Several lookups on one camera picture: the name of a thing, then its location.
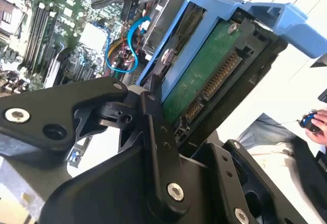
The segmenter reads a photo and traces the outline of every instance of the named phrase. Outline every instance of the green circuit board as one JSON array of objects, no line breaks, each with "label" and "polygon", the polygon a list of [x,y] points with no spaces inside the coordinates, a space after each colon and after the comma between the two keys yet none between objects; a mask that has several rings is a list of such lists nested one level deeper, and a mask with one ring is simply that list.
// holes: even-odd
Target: green circuit board
[{"label": "green circuit board", "polygon": [[[37,3],[43,3],[46,7],[51,6],[56,11],[58,23],[54,32],[56,44],[64,43],[70,48],[74,48],[77,44],[80,34],[83,32],[85,24],[106,18],[108,28],[111,29],[111,40],[119,38],[123,23],[120,20],[121,5],[111,5],[103,10],[93,10],[90,4],[93,0],[30,0],[32,8],[36,7]],[[65,24],[72,22],[74,27]]]},{"label": "green circuit board", "polygon": [[229,27],[230,23],[226,21],[220,21],[215,26],[185,73],[165,99],[162,104],[163,113],[169,122],[173,123],[190,106],[239,37],[239,30],[229,35],[227,33]]}]

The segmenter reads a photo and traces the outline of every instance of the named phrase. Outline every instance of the person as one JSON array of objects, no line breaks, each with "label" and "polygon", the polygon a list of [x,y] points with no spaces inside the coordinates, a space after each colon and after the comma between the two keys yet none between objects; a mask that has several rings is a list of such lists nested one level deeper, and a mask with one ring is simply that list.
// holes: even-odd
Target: person
[{"label": "person", "polygon": [[[312,123],[321,131],[306,135],[314,142],[327,145],[327,111],[320,110]],[[302,188],[292,139],[296,135],[266,114],[262,114],[238,138],[240,142],[309,224],[325,223]]]},{"label": "person", "polygon": [[313,133],[306,129],[306,135],[314,142],[327,146],[327,111],[319,110],[314,115],[312,123],[321,129],[318,133]]}]

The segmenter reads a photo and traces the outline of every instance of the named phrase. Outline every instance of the yellow wire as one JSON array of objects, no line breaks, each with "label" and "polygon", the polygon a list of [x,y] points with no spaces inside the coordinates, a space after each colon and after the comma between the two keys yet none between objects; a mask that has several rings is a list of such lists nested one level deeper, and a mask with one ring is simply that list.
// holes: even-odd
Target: yellow wire
[{"label": "yellow wire", "polygon": [[108,51],[108,58],[110,57],[111,53],[113,52],[114,49],[117,48],[118,45],[120,45],[123,41],[126,41],[126,38],[121,39],[120,41],[116,41],[109,49]]}]

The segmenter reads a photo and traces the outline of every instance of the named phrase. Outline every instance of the blue cable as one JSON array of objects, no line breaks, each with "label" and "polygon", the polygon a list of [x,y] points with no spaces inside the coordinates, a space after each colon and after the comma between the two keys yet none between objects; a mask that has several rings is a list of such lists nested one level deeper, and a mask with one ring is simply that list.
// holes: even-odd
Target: blue cable
[{"label": "blue cable", "polygon": [[130,70],[121,70],[121,69],[118,69],[118,68],[114,68],[114,67],[111,67],[110,63],[109,63],[109,59],[108,59],[108,52],[109,52],[109,38],[108,38],[108,45],[107,45],[107,49],[106,49],[106,56],[105,56],[105,59],[106,59],[106,62],[107,62],[107,65],[109,68],[111,68],[112,70],[116,71],[116,72],[123,72],[123,73],[130,73],[130,72],[133,72],[137,66],[138,66],[138,58],[137,58],[137,54],[136,52],[134,51],[133,49],[133,45],[132,45],[132,37],[133,37],[133,34],[135,32],[135,30],[145,21],[150,21],[151,18],[149,16],[144,16],[142,18],[140,18],[139,20],[137,20],[130,28],[128,34],[127,34],[127,43],[129,45],[129,48],[131,50],[131,52],[133,53],[133,56],[135,58],[134,60],[134,66],[132,69]]}]

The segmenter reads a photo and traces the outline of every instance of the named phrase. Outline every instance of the circuit board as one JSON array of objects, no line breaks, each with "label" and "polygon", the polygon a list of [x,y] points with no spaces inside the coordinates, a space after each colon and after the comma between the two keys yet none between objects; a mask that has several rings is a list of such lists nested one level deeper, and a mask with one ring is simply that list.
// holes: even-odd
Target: circuit board
[{"label": "circuit board", "polygon": [[[172,92],[163,103],[163,113],[169,122],[174,122],[177,117],[190,106],[194,96],[202,89],[210,74],[223,60],[235,40],[240,35],[229,35],[227,30],[230,23],[222,21],[210,33],[203,47],[200,49],[188,69],[182,75]],[[197,104],[191,110],[200,109]]]},{"label": "circuit board", "polygon": [[53,6],[58,12],[58,23],[54,31],[56,44],[64,43],[74,48],[87,22],[106,18],[110,29],[110,39],[119,38],[123,23],[120,20],[122,5],[111,5],[103,10],[90,7],[92,0],[30,0],[32,6],[41,2]]},{"label": "circuit board", "polygon": [[[104,56],[108,41],[110,44],[117,39],[121,39],[128,31],[133,20],[130,22],[121,20],[122,4],[110,4],[103,9],[93,9],[91,4],[94,1],[99,0],[21,0],[23,4],[25,3],[27,9],[25,10],[27,16],[22,17],[20,26],[26,40],[20,38],[18,40],[20,45],[17,45],[17,49],[10,45],[11,40],[7,47],[0,44],[0,56],[5,59],[5,62],[15,62],[15,60],[23,59],[21,65],[27,67],[28,71],[22,73],[18,70],[18,76],[30,83],[29,90],[52,86],[46,84],[46,77],[49,77],[47,73],[50,72],[49,67],[51,67],[50,63],[56,62],[55,56],[64,49],[68,49],[70,52],[68,64],[60,74],[61,80],[56,81],[55,85],[83,81],[103,75],[106,63]],[[36,21],[37,24],[42,22],[38,20],[37,16],[39,14],[44,15],[43,11],[47,11],[50,17],[43,21],[45,22],[43,25],[38,25],[40,26],[38,29],[46,29],[42,35],[39,35],[39,30],[33,30],[33,22]],[[104,33],[105,38],[108,38],[109,35],[109,38],[107,40],[102,39],[102,42],[99,41],[98,35],[94,34],[96,31],[92,29],[85,31],[89,26],[97,30],[97,27],[94,26],[98,26],[99,21],[108,30]],[[32,35],[41,36],[40,41],[29,44],[30,39],[33,41]],[[82,39],[93,44],[93,47],[96,45],[96,48],[90,48]],[[32,52],[29,55],[27,55],[27,51],[25,51],[25,54],[22,51],[29,50],[30,46],[35,45],[38,46],[38,49],[36,51],[31,49]],[[16,52],[19,53],[19,56],[8,58],[5,53],[8,51],[4,52],[4,49],[8,47],[10,53]],[[31,60],[33,66],[32,69],[29,69],[28,65],[30,65]]]}]

